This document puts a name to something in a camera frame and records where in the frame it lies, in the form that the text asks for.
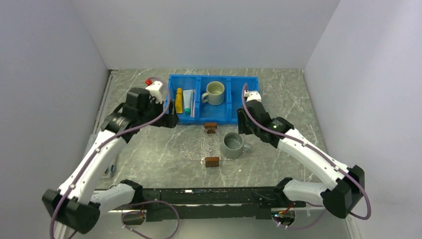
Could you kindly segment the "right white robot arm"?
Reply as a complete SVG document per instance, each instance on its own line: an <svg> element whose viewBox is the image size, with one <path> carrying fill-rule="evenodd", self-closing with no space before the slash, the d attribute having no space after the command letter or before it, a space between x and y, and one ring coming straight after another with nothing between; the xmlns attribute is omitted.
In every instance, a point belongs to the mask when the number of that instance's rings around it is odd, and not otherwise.
<svg viewBox="0 0 422 239"><path fill-rule="evenodd" d="M285 207L293 202L319 205L332 215L344 219L348 215L367 220L371 204L365 191L365 172L349 167L309 142L290 122L272 118L261 102L251 100L237 110L239 134L253 134L262 142L288 153L307 167L319 183L303 182L286 177L274 187L274 200Z"/></svg>

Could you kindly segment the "clear acrylic toothbrush holder tray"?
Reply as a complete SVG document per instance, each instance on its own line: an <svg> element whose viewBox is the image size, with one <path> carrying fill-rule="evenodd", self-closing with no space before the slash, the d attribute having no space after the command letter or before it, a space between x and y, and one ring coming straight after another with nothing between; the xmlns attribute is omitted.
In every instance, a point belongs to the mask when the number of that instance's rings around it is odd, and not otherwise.
<svg viewBox="0 0 422 239"><path fill-rule="evenodd" d="M201 132L201 165L218 168L221 162L221 136L216 122L206 122Z"/></svg>

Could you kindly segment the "grey ceramic mug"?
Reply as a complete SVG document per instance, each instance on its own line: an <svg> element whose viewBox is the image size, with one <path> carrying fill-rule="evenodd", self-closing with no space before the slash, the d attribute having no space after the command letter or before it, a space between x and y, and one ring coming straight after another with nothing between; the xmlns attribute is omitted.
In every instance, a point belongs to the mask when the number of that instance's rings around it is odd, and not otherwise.
<svg viewBox="0 0 422 239"><path fill-rule="evenodd" d="M220 146L223 158L227 160L238 159L248 151L243 136L236 132L229 132L224 135Z"/></svg>

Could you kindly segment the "blue three-compartment bin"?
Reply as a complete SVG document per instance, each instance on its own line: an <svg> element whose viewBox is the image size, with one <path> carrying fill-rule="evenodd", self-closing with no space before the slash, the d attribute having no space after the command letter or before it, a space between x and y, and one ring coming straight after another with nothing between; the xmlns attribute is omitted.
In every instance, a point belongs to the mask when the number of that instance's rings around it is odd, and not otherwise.
<svg viewBox="0 0 422 239"><path fill-rule="evenodd" d="M173 100L181 96L182 104L176 106L181 124L222 125L237 124L244 84L249 91L260 91L257 77L177 74L169 76L168 89Z"/></svg>

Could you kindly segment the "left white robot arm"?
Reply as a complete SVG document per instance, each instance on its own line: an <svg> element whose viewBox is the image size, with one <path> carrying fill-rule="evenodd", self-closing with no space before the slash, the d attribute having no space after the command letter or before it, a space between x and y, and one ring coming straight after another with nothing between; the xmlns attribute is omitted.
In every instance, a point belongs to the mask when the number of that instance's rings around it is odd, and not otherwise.
<svg viewBox="0 0 422 239"><path fill-rule="evenodd" d="M96 185L105 171L141 128L157 126L174 128L178 116L173 112L171 94L156 81L146 88L132 88L123 103L106 116L97 137L81 163L58 189L48 189L42 202L51 216L52 239L70 239L76 233L86 234L100 216L127 205L137 209L144 201L143 187L123 180L101 193Z"/></svg>

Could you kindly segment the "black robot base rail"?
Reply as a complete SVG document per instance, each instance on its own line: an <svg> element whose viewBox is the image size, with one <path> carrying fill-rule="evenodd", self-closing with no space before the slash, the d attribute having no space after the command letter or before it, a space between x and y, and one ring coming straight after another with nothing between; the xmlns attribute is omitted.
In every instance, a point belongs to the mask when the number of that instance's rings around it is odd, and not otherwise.
<svg viewBox="0 0 422 239"><path fill-rule="evenodd" d="M170 219L255 218L271 219L278 211L306 206L288 201L274 187L145 188L147 205L124 204L120 210L141 210L147 222Z"/></svg>

